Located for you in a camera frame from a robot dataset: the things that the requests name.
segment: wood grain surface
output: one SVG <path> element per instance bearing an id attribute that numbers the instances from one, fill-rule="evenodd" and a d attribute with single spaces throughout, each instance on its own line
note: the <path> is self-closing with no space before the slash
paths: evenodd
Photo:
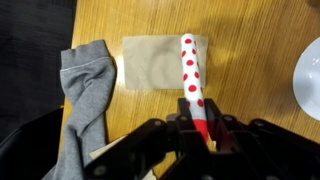
<path id="1" fill-rule="evenodd" d="M 223 113 L 263 118 L 320 142 L 320 122 L 297 104 L 295 65 L 320 36 L 316 0 L 78 0 L 72 47 L 104 39 L 118 76 L 107 111 L 110 140 L 176 112 L 183 90 L 126 90 L 122 38 L 193 33 L 209 37 L 203 90 Z M 66 100 L 64 122 L 71 111 Z M 173 155 L 155 168 L 161 175 Z"/>

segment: polka dot tube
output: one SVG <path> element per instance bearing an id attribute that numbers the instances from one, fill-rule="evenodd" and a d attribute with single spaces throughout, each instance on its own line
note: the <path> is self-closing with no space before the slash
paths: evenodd
<path id="1" fill-rule="evenodd" d="M 187 104 L 189 106 L 194 125 L 196 129 L 201 132 L 204 140 L 207 142 L 207 118 L 200 82 L 196 41 L 192 34 L 185 34 L 181 38 L 181 58 L 184 95 L 187 99 Z"/>

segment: beige napkin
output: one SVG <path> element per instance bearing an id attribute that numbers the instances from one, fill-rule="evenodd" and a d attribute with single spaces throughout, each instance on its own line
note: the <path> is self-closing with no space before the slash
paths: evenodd
<path id="1" fill-rule="evenodd" d="M 126 136 L 122 136 L 114 141 L 112 141 L 111 143 L 109 143 L 108 145 L 95 150 L 93 152 L 90 153 L 90 157 L 94 160 L 97 157 L 99 157 L 101 154 L 103 154 L 104 152 L 108 151 L 110 148 L 112 148 L 114 145 L 116 145 L 117 143 L 119 143 L 123 138 L 125 138 Z M 156 180 L 156 176 L 153 174 L 153 171 L 150 170 L 148 172 L 148 174 L 146 174 L 146 176 L 142 179 L 142 180 Z"/>
<path id="2" fill-rule="evenodd" d="M 136 36 L 123 38 L 127 89 L 183 89 L 181 36 Z M 206 82 L 208 38 L 195 36 L 201 85 Z"/>

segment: dark floor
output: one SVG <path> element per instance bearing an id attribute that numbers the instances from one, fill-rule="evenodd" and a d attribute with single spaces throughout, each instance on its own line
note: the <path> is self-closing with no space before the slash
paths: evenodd
<path id="1" fill-rule="evenodd" d="M 60 51 L 71 46 L 75 0 L 0 0 L 0 142 L 63 104 Z"/>

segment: sock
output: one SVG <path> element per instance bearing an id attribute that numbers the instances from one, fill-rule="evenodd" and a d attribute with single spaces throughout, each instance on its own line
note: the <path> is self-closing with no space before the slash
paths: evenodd
<path id="1" fill-rule="evenodd" d="M 50 180 L 86 179 L 89 154 L 106 145 L 104 113 L 115 80 L 115 67 L 103 40 L 61 52 L 63 91 L 72 105 L 63 146 Z"/>

